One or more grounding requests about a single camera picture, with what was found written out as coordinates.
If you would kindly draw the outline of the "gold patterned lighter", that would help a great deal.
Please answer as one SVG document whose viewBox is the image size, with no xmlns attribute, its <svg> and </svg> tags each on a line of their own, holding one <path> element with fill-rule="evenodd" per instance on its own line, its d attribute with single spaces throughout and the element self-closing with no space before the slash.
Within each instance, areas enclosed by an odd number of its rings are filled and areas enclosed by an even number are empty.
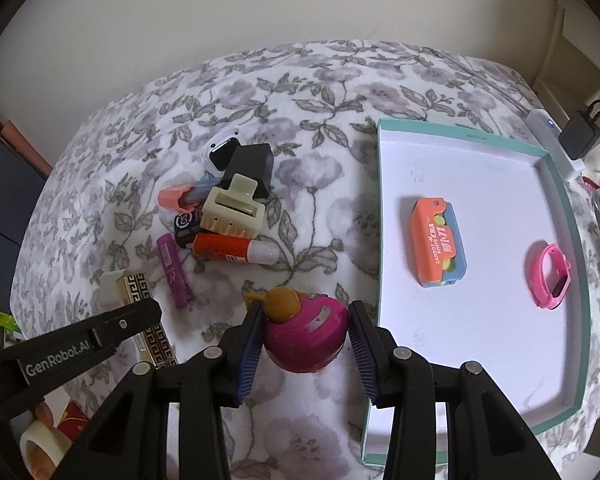
<svg viewBox="0 0 600 480">
<path fill-rule="evenodd" d="M 100 277 L 97 295 L 100 306 L 107 311 L 132 304 L 131 326 L 140 329 L 133 339 L 142 361 L 151 362 L 155 368 L 178 364 L 158 315 L 159 305 L 151 298 L 145 274 L 106 272 Z"/>
</svg>

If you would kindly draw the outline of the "purple lighter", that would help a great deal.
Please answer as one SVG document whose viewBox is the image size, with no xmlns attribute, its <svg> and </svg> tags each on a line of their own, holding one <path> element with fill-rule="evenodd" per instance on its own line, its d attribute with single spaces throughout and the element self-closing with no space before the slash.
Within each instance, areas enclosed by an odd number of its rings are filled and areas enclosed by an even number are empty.
<svg viewBox="0 0 600 480">
<path fill-rule="evenodd" d="M 178 246 L 171 234 L 163 234 L 157 240 L 158 254 L 166 276 L 174 306 L 178 310 L 185 309 L 194 301 L 194 294 L 189 287 L 178 255 Z"/>
</svg>

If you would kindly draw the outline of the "pink smart band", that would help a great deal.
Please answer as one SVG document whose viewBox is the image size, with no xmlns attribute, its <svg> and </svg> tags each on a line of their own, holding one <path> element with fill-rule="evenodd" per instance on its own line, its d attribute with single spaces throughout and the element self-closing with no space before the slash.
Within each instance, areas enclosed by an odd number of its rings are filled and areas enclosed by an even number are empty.
<svg viewBox="0 0 600 480">
<path fill-rule="evenodd" d="M 528 285 L 535 304 L 555 310 L 571 285 L 571 263 L 556 244 L 545 245 L 532 259 Z"/>
</svg>

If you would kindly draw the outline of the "black toy car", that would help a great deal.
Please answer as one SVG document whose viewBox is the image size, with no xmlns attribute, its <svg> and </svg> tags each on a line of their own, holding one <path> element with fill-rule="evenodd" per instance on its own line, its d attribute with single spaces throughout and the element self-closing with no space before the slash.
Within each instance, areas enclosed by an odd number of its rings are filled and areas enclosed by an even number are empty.
<svg viewBox="0 0 600 480">
<path fill-rule="evenodd" d="M 178 247 L 188 249 L 193 247 L 195 237 L 202 231 L 201 218 L 202 212 L 199 207 L 174 217 L 174 240 Z"/>
</svg>

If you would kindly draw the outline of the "orange and blue carrot knife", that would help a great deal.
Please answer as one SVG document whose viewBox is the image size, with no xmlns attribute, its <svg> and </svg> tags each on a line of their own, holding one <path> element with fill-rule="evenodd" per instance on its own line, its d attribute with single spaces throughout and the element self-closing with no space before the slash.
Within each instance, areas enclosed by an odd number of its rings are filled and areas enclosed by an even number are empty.
<svg viewBox="0 0 600 480">
<path fill-rule="evenodd" d="M 462 280 L 467 261 L 455 210 L 442 197 L 416 200 L 410 223 L 416 275 L 422 287 L 449 286 Z"/>
</svg>

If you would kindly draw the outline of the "pink puppy toy figure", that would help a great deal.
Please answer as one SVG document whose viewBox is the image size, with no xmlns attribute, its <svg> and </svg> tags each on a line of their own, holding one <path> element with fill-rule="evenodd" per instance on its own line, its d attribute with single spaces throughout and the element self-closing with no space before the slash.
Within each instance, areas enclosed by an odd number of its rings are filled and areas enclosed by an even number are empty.
<svg viewBox="0 0 600 480">
<path fill-rule="evenodd" d="M 264 348 L 283 370 L 315 373 L 338 356 L 347 337 L 348 309 L 326 295 L 287 286 L 264 294 L 247 292 L 247 308 L 258 302 L 265 316 Z"/>
</svg>

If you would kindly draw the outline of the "red glue stick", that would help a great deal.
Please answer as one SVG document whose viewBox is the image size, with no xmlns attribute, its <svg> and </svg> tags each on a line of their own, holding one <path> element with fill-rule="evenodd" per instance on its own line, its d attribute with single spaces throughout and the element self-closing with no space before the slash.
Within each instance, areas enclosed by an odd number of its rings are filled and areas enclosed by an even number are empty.
<svg viewBox="0 0 600 480">
<path fill-rule="evenodd" d="M 261 266 L 272 266 L 280 257 L 280 249 L 275 242 L 248 240 L 248 238 L 214 233 L 198 233 L 193 242 L 192 252 L 204 259 Z"/>
</svg>

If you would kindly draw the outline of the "cream hair claw clip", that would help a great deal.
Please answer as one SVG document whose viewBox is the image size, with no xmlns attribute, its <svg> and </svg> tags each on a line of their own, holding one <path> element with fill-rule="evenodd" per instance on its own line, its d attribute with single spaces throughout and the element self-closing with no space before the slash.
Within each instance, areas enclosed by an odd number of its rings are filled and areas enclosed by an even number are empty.
<svg viewBox="0 0 600 480">
<path fill-rule="evenodd" d="M 257 181 L 234 174 L 227 190 L 215 186 L 204 206 L 200 226 L 207 231 L 253 240 L 262 231 L 265 206 L 254 199 Z"/>
</svg>

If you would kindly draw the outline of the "white smartwatch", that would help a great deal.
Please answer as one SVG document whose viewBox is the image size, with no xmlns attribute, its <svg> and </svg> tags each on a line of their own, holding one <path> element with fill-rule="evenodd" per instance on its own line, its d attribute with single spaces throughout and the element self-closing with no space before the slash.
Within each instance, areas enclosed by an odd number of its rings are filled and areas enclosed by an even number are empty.
<svg viewBox="0 0 600 480">
<path fill-rule="evenodd" d="M 212 177 L 221 177 L 234 151 L 242 144 L 244 144 L 242 128 L 237 126 L 223 128 L 204 144 L 200 158 L 202 166 Z"/>
</svg>

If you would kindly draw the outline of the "black charger cube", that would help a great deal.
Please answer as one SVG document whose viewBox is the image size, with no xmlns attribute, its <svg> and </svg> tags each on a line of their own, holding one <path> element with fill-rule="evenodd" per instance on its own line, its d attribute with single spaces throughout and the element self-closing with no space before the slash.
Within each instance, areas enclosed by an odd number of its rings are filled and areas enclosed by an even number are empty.
<svg viewBox="0 0 600 480">
<path fill-rule="evenodd" d="M 257 182 L 253 197 L 266 200 L 271 193 L 274 155 L 268 143 L 241 145 L 235 151 L 221 179 L 221 188 L 228 188 L 235 174 Z"/>
</svg>

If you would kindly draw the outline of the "masking tape roll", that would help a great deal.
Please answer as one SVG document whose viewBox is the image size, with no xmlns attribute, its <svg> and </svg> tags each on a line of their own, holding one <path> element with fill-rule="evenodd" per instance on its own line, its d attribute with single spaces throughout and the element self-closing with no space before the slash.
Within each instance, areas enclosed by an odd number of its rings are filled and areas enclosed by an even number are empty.
<svg viewBox="0 0 600 480">
<path fill-rule="evenodd" d="M 46 426 L 39 419 L 32 422 L 19 439 L 24 464 L 35 479 L 49 479 L 71 445 L 61 431 Z"/>
</svg>

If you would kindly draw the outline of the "white tray with teal rim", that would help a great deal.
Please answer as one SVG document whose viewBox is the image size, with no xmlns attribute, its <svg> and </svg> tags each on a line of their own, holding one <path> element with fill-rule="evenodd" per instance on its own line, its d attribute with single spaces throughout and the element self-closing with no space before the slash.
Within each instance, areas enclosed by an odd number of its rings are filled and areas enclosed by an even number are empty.
<svg viewBox="0 0 600 480">
<path fill-rule="evenodd" d="M 378 122 L 380 282 L 378 322 L 429 362 L 481 363 L 531 430 L 553 437 L 583 405 L 591 321 L 588 280 L 564 182 L 540 146 L 475 129 L 414 120 Z M 416 200 L 453 205 L 464 278 L 425 288 L 408 222 Z M 571 285 L 540 309 L 528 272 L 556 244 Z"/>
</svg>

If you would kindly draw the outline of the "floral fleece blanket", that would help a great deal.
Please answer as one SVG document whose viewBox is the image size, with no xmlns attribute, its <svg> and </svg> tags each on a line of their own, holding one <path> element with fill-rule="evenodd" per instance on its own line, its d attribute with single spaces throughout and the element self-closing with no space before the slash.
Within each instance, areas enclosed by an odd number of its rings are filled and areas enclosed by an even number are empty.
<svg viewBox="0 0 600 480">
<path fill-rule="evenodd" d="M 12 312 L 27 337 L 57 330 L 100 311 L 102 274 L 140 271 L 179 361 L 242 320 L 247 292 L 290 286 L 360 300 L 378 316 L 378 122 L 431 122 L 538 145 L 524 124 L 538 105 L 505 66 L 387 41 L 288 44 L 157 79 L 88 118 L 56 162 L 23 239 Z M 158 193 L 207 177 L 202 148 L 228 126 L 242 128 L 245 144 L 271 145 L 261 238 L 280 257 L 254 266 L 182 252 L 195 298 L 178 310 L 157 252 L 173 214 Z M 565 189 L 585 261 L 591 340 L 580 412 L 553 437 L 539 436 L 557 468 L 588 443 L 600 392 L 591 216 L 582 188 Z"/>
</svg>

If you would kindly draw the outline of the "white power strip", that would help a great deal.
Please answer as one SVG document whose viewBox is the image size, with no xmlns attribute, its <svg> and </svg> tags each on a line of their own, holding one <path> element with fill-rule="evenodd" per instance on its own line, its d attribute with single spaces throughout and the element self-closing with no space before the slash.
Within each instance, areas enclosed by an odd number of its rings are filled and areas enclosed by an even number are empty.
<svg viewBox="0 0 600 480">
<path fill-rule="evenodd" d="M 528 114 L 524 123 L 535 139 L 548 151 L 564 182 L 570 183 L 580 177 L 585 168 L 584 162 L 581 159 L 571 159 L 562 148 L 559 142 L 562 129 L 546 110 L 535 108 Z"/>
</svg>

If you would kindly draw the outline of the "black power adapter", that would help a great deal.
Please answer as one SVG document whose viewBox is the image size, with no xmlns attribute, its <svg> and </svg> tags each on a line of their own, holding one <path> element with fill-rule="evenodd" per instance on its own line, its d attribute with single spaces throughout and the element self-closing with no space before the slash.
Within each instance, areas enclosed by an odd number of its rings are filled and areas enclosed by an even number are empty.
<svg viewBox="0 0 600 480">
<path fill-rule="evenodd" d="M 600 137 L 600 127 L 585 112 L 577 110 L 559 133 L 558 141 L 572 160 L 588 154 Z"/>
</svg>

